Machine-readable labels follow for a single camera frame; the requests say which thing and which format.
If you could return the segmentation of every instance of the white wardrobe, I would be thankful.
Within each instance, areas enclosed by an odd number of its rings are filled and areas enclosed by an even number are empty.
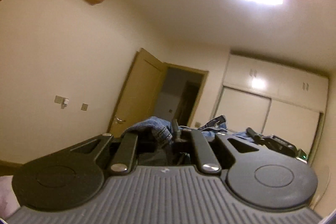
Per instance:
[[[216,116],[224,114],[228,129],[251,127],[311,150],[325,112],[328,79],[306,71],[231,55]]]

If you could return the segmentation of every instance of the round pad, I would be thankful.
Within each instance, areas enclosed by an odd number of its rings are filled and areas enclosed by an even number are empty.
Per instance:
[[[24,164],[14,175],[12,185],[20,205],[59,211],[85,203],[103,183],[103,172],[89,155],[69,152]]]
[[[303,162],[266,149],[237,154],[226,183],[241,199],[268,209],[286,209],[307,203],[317,177]]]
[[[261,184],[275,188],[285,187],[294,179],[293,172],[281,165],[259,167],[254,172],[254,176]]]

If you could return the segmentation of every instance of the ribbed gray surface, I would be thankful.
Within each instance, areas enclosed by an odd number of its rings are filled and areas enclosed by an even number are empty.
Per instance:
[[[138,166],[125,177],[111,177],[100,194],[64,212],[38,212],[22,207],[9,224],[314,224],[310,209],[288,213],[255,210],[234,199],[217,177],[203,176],[192,166]]]

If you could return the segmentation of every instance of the door handle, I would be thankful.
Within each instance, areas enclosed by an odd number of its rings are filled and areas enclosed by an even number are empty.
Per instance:
[[[117,123],[126,122],[126,120],[120,120],[117,116],[114,116],[114,118],[116,119]]]

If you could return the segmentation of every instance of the metal screw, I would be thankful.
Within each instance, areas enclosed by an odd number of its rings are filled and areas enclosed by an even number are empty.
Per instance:
[[[126,164],[113,164],[111,166],[111,170],[114,172],[125,172],[127,171],[127,168]]]
[[[216,172],[219,170],[219,166],[216,164],[204,164],[202,167],[208,172]]]

